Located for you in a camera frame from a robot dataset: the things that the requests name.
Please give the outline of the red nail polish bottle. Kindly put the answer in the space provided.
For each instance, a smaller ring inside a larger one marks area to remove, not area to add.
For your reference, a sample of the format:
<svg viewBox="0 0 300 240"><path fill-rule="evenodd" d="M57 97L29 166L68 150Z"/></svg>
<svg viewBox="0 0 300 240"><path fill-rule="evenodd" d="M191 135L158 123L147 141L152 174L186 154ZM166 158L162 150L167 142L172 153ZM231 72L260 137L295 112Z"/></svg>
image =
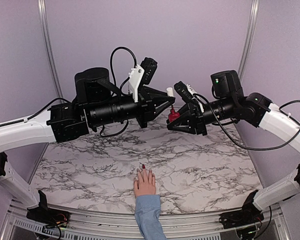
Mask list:
<svg viewBox="0 0 300 240"><path fill-rule="evenodd" d="M170 109L170 113L168 114L168 123L173 122L174 120L180 117L180 113L177 112L173 107Z"/></svg>

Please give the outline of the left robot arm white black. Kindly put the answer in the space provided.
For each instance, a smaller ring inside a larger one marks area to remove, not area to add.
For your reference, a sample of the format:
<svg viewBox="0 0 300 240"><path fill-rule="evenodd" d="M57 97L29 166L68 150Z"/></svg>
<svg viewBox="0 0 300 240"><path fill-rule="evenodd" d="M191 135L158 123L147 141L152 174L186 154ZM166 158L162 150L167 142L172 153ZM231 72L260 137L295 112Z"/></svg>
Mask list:
<svg viewBox="0 0 300 240"><path fill-rule="evenodd" d="M110 82L104 67L94 67L75 75L76 97L61 104L50 102L37 113L0 123L0 185L33 209L43 223L53 219L46 196L34 190L8 162L7 151L40 143L63 143L96 131L98 127L136 119L146 128L175 102L172 90L149 87L153 69L136 65L129 73L129 95Z"/></svg>

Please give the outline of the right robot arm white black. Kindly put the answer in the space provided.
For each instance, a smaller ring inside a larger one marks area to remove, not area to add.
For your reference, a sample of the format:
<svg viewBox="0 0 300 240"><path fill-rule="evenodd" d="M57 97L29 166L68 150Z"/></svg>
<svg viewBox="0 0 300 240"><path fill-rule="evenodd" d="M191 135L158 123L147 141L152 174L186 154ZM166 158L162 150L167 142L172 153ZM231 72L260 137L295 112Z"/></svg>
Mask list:
<svg viewBox="0 0 300 240"><path fill-rule="evenodd" d="M246 121L283 140L281 147L290 145L300 153L300 122L284 112L283 106L274 104L257 92L245 96L235 70L215 73L211 75L211 81L216 99L213 102L181 81L174 87L167 88L169 97L177 93L185 102L178 111L171 111L167 120L168 130L205 136L206 126L209 124L217 124L223 129L223 120ZM269 187L250 193L238 212L237 219L242 224L248 224L262 210L297 194L300 194L300 163L286 177Z"/></svg>

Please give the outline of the blue shirt sleeve forearm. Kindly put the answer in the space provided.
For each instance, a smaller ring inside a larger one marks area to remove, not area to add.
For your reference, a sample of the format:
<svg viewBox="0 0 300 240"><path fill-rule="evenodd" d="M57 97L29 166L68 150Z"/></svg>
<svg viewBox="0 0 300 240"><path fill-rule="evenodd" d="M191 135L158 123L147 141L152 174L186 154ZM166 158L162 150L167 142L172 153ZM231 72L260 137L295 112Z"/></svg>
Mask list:
<svg viewBox="0 0 300 240"><path fill-rule="evenodd" d="M159 221L161 201L159 195L143 195L136 198L135 220L145 240L166 240Z"/></svg>

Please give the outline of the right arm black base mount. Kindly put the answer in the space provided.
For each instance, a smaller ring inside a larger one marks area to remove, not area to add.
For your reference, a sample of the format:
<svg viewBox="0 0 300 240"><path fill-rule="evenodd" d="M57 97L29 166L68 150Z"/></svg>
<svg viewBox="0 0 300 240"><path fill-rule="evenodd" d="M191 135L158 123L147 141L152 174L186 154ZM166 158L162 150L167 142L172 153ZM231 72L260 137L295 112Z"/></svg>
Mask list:
<svg viewBox="0 0 300 240"><path fill-rule="evenodd" d="M240 210L220 214L219 222L224 229L253 224L265 219L262 211L254 205L254 197L257 192L258 190L255 190L248 195Z"/></svg>

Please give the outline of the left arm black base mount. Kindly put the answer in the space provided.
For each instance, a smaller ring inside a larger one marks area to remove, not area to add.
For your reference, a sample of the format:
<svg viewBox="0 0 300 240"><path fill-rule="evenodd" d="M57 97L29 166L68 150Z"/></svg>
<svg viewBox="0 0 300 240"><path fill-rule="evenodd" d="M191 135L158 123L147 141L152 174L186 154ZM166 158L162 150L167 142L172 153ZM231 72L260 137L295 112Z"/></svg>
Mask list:
<svg viewBox="0 0 300 240"><path fill-rule="evenodd" d="M38 204L34 207L27 208L26 217L30 220L47 224L49 228L53 226L67 227L70 213L68 211L48 207L46 195L41 190L37 192L39 196Z"/></svg>

